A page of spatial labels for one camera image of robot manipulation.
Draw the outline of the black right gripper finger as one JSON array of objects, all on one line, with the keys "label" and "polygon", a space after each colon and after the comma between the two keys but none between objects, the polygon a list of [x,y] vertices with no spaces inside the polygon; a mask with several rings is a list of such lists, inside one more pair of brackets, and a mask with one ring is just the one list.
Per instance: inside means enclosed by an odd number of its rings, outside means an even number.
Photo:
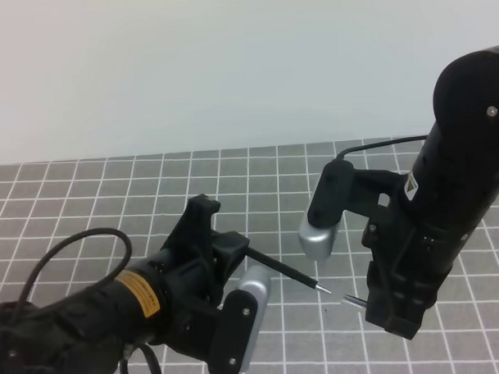
[{"label": "black right gripper finger", "polygon": [[411,340],[421,328],[424,314],[437,298],[433,277],[396,276],[397,334]]},{"label": "black right gripper finger", "polygon": [[397,316],[386,271],[376,260],[370,262],[366,280],[368,296],[365,320],[387,332],[403,332],[405,328]]}]

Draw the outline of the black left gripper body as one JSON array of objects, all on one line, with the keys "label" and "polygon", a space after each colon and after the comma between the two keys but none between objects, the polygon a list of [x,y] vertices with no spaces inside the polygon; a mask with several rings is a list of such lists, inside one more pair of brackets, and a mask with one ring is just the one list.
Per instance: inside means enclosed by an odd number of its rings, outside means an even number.
[{"label": "black left gripper body", "polygon": [[202,360],[210,374],[240,374],[256,303],[245,291],[214,294],[214,262],[161,250],[153,258],[168,299],[167,331],[160,341]]}]

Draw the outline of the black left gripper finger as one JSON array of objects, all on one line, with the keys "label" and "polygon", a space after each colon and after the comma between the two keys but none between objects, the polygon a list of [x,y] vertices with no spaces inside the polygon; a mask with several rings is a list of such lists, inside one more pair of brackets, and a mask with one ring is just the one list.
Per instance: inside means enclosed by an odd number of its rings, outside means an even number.
[{"label": "black left gripper finger", "polygon": [[214,258],[214,294],[223,294],[228,279],[246,256],[250,240],[235,231],[212,231],[212,256]]},{"label": "black left gripper finger", "polygon": [[211,220],[219,210],[220,203],[205,194],[189,199],[161,250],[213,262]]}]

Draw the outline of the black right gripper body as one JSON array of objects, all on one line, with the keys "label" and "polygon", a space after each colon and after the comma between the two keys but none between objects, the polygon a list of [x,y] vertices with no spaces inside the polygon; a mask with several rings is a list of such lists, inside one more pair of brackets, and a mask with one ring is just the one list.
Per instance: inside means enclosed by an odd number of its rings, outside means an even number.
[{"label": "black right gripper body", "polygon": [[350,212],[368,217],[371,298],[437,293],[499,192],[499,144],[424,147],[411,171],[356,169],[344,161]]}]

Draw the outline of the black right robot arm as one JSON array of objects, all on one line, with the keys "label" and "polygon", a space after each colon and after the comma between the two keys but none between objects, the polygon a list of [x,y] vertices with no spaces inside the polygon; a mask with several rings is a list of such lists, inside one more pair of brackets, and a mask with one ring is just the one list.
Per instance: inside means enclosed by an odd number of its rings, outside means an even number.
[{"label": "black right robot arm", "polygon": [[499,194],[499,46],[442,71],[433,113],[414,166],[362,238],[373,256],[365,319],[407,339]]}]

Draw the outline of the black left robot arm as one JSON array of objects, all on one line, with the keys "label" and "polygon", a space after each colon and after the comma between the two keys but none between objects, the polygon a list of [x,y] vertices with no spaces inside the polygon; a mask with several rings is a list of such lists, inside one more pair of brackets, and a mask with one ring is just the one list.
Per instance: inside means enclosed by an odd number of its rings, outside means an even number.
[{"label": "black left robot arm", "polygon": [[249,241],[211,228],[220,205],[191,198],[161,249],[144,259],[125,255],[99,282],[46,307],[28,300],[0,304],[0,374],[129,374],[142,351],[165,345],[203,361],[210,374],[239,374],[255,338],[261,304],[246,290],[225,293]]}]

